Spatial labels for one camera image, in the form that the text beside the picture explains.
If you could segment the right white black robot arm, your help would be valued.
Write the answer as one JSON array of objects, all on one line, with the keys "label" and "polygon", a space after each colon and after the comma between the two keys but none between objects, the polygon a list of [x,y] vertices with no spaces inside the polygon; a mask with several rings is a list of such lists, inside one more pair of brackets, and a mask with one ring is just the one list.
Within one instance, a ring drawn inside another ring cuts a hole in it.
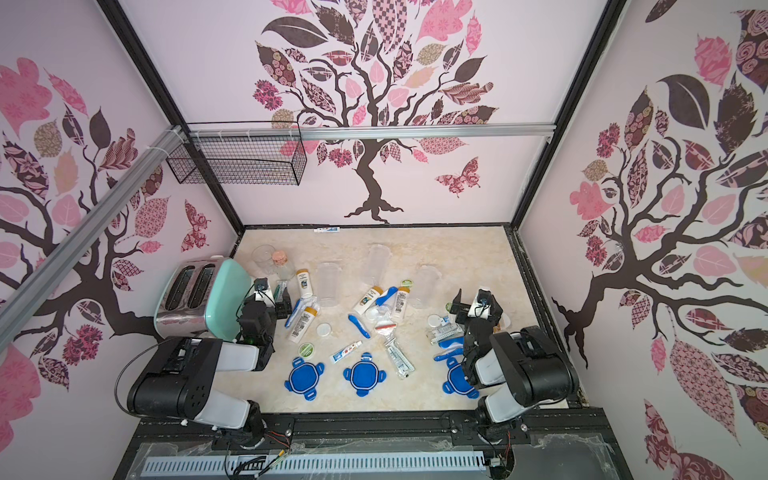
[{"label": "right white black robot arm", "polygon": [[458,292],[447,311],[461,329],[462,346],[459,354],[445,360],[448,372],[442,390],[476,399],[480,425],[506,424],[577,393],[573,364],[544,330],[496,329],[503,308],[491,291],[480,289],[470,303]]}]

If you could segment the detached blue container lid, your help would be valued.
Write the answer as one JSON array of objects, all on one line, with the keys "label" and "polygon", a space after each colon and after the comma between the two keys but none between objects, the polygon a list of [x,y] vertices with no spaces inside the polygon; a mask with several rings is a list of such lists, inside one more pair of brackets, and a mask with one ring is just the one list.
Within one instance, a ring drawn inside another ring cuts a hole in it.
[{"label": "detached blue container lid", "polygon": [[469,399],[477,399],[480,396],[479,391],[469,384],[460,362],[455,357],[449,358],[446,361],[446,366],[448,371],[446,380],[442,384],[442,390],[445,394],[461,395]]}]

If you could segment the kit blue toothbrush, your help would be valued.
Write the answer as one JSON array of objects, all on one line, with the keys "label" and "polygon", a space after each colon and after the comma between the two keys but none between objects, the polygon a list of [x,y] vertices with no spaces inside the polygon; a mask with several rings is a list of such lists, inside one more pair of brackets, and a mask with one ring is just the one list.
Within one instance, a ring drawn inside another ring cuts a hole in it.
[{"label": "kit blue toothbrush", "polygon": [[301,314],[301,312],[302,312],[302,310],[304,308],[304,305],[305,305],[305,300],[303,298],[300,298],[296,302],[296,304],[295,304],[291,314],[286,319],[286,322],[285,322],[285,328],[286,329],[290,328],[293,325],[293,323],[296,320],[296,318]]},{"label": "kit blue toothbrush", "polygon": [[366,338],[366,339],[370,339],[371,338],[370,333],[368,332],[368,330],[366,329],[364,324],[358,319],[358,317],[356,315],[349,314],[348,315],[348,320],[355,326],[355,328],[360,332],[360,334],[364,338]]}]

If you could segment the clear comb packet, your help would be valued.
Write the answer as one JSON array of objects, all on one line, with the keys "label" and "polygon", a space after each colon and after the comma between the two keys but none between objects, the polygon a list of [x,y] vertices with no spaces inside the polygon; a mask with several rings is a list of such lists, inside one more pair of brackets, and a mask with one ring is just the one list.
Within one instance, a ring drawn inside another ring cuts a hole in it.
[{"label": "clear comb packet", "polygon": [[394,336],[387,338],[384,345],[398,376],[402,379],[408,378],[415,371],[415,367],[400,348],[396,338]]}]

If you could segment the blue toothbrush case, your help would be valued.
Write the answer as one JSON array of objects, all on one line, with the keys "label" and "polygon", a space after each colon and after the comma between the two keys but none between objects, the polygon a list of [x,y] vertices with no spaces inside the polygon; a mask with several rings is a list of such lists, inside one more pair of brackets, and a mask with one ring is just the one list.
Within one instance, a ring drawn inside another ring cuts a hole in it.
[{"label": "blue toothbrush case", "polygon": [[444,339],[438,343],[442,351],[433,360],[436,362],[447,361],[450,358],[464,355],[464,338],[455,337]]}]

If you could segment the small toothpaste tube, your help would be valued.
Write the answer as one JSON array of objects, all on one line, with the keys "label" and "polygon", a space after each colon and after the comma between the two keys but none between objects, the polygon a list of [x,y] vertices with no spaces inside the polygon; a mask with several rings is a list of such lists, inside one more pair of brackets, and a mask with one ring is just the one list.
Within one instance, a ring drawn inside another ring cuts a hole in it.
[{"label": "small toothpaste tube", "polygon": [[355,342],[345,346],[344,348],[342,348],[341,350],[335,352],[331,356],[331,361],[334,364],[339,363],[341,360],[343,360],[345,357],[347,357],[349,354],[351,354],[353,351],[355,351],[361,345],[362,345],[362,341],[358,340],[358,341],[355,341]]}]

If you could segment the blue lid container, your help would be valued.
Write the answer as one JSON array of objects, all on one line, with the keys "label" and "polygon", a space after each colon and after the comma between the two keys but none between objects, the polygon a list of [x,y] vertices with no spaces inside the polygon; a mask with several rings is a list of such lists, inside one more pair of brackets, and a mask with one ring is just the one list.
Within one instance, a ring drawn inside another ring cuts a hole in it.
[{"label": "blue lid container", "polygon": [[331,308],[339,303],[342,268],[335,262],[318,265],[315,276],[315,293],[323,308]]},{"label": "blue lid container", "polygon": [[387,269],[392,252],[383,244],[373,244],[361,270],[361,280],[370,286],[379,285]]},{"label": "blue lid container", "polygon": [[427,308],[433,300],[441,278],[442,274],[435,266],[420,266],[412,279],[410,305],[416,309]]}]

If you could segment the kit tube orange cap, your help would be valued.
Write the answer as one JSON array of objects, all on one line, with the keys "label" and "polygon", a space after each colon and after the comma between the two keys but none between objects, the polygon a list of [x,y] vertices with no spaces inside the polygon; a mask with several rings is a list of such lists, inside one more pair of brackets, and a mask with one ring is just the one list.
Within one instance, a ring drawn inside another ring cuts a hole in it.
[{"label": "kit tube orange cap", "polygon": [[409,287],[401,286],[398,288],[395,295],[395,301],[394,301],[394,306],[392,310],[392,318],[395,319],[396,321],[400,321],[404,318],[409,296],[410,296]]},{"label": "kit tube orange cap", "polygon": [[293,343],[299,343],[317,314],[317,309],[314,306],[305,307],[292,324],[288,340]]}]

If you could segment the kit white tube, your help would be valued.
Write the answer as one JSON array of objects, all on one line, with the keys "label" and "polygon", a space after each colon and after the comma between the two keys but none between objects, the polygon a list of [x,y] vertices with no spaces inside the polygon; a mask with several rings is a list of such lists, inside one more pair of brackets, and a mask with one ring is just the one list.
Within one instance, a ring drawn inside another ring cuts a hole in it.
[{"label": "kit white tube", "polygon": [[296,280],[298,283],[300,295],[302,298],[311,298],[314,295],[310,273],[307,269],[296,271]]},{"label": "kit white tube", "polygon": [[353,306],[352,312],[357,316],[364,315],[365,312],[375,304],[375,301],[383,295],[383,293],[384,290],[379,286],[373,286],[369,288]]}]

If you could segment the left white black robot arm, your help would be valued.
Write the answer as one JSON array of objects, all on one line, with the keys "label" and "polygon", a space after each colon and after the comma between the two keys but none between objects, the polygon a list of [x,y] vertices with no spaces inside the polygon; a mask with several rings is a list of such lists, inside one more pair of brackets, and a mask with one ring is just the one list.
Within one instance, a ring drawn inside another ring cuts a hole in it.
[{"label": "left white black robot arm", "polygon": [[214,388],[221,372],[258,372],[274,353],[276,302],[257,292],[238,310],[233,342],[218,338],[169,337],[153,347],[153,356],[127,395],[117,389],[118,407],[135,418],[178,420],[207,425],[243,448],[258,446],[266,423],[254,400],[230,396]]}]

